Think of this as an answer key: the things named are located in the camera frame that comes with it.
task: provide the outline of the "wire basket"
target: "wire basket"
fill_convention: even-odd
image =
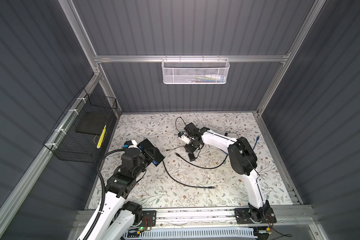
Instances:
[[[59,160],[97,163],[106,153],[111,140],[117,120],[115,109],[117,109],[115,98],[86,95],[76,109],[70,110],[71,113],[66,123],[60,129],[54,130],[58,131],[54,142],[44,142],[44,145]],[[99,136],[77,131],[86,114],[103,116],[105,119],[104,134]]]
[[[161,66],[165,84],[225,84],[230,67],[227,58],[213,61],[163,58]]]

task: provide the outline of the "corrugated gray wall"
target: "corrugated gray wall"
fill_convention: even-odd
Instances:
[[[231,63],[226,84],[164,84],[160,63],[103,63],[123,112],[256,110],[279,63]]]
[[[360,0],[327,1],[263,118],[330,238],[360,239]]]
[[[92,75],[57,1],[0,1],[0,207]],[[65,238],[94,178],[52,159],[2,239]]]
[[[281,55],[312,3],[74,0],[98,55]],[[159,64],[103,64],[124,112],[256,110],[277,65],[231,63],[224,85],[168,86]]]

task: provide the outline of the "gray wall panel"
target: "gray wall panel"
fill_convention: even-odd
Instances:
[[[360,238],[360,1],[327,1],[263,118],[330,238]]]
[[[313,0],[74,0],[98,55],[285,54]]]
[[[124,112],[255,110],[279,63],[231,63],[226,84],[164,84],[159,63],[103,63]]]
[[[0,1],[0,207],[92,75],[57,1]],[[65,239],[95,175],[52,159],[2,239]]]

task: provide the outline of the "floral tablecloth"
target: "floral tablecloth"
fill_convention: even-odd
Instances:
[[[197,127],[209,127],[211,130],[230,137],[244,136],[251,146],[260,136],[254,149],[258,157],[257,171],[261,175],[261,188],[271,205],[292,204],[280,174],[272,160],[259,127],[252,113],[192,113],[192,114],[123,114],[116,127],[110,150],[119,149],[127,140],[137,142],[148,138],[165,156],[165,165],[169,173],[180,182],[188,185],[215,186],[215,189],[185,187],[170,179],[162,163],[147,168],[144,178],[134,187],[128,200],[141,204],[144,208],[165,207],[221,207],[242,206],[248,204],[248,195],[239,175],[231,168],[229,157],[225,164],[214,170],[200,169],[182,161],[175,152],[188,160],[177,137],[175,119],[181,116],[186,123],[193,122]],[[179,130],[184,128],[181,119],[177,121]],[[121,164],[122,152],[110,155],[104,161],[102,175],[107,180],[115,168]],[[216,147],[205,145],[200,156],[193,164],[212,167],[219,165],[225,154]],[[95,209],[101,198],[100,180],[91,196],[89,209]]]

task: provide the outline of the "black mounting plate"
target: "black mounting plate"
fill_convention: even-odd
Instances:
[[[252,224],[252,223],[258,223],[258,222],[253,222],[251,219],[251,213],[250,213],[250,209],[249,208],[237,208],[234,209],[235,211],[235,218],[236,218],[236,222],[237,224]],[[275,214],[273,212],[272,208],[269,208],[267,212],[264,213],[264,215],[267,217],[269,223],[276,223],[276,217]],[[267,223],[268,222],[264,219],[262,220],[260,223]]]
[[[141,223],[139,224],[138,227],[145,227],[145,220],[144,218],[149,218],[152,222],[152,227],[154,227],[156,225],[156,211],[144,211],[143,210],[143,220],[141,221]],[[149,222],[149,220],[147,220],[147,226],[150,227],[151,223]]]

